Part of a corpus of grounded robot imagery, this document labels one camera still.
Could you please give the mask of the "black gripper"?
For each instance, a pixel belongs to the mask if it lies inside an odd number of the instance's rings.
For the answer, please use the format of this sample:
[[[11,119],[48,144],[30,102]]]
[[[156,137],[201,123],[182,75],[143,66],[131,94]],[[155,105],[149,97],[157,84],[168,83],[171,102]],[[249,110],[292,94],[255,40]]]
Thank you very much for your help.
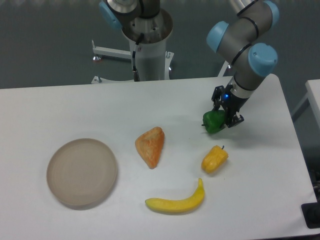
[[[225,111],[224,125],[232,128],[242,123],[245,119],[240,112],[241,107],[249,99],[236,96],[232,86],[224,88],[223,85],[215,87],[211,100],[213,102],[213,111],[218,111],[220,106]]]

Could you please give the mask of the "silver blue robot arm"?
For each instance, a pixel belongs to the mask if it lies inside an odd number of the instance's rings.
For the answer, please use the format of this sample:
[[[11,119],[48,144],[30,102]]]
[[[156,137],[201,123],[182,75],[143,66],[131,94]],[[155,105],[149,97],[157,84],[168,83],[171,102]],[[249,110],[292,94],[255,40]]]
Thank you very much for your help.
[[[206,37],[207,45],[234,68],[230,82],[217,86],[213,108],[202,117],[210,134],[244,121],[241,107],[274,70],[278,54],[257,39],[279,20],[278,7],[269,0],[232,0],[237,21],[216,23]],[[133,79],[163,80],[166,76],[166,41],[173,30],[170,14],[158,0],[103,0],[99,10],[104,20],[122,31],[129,41]]]

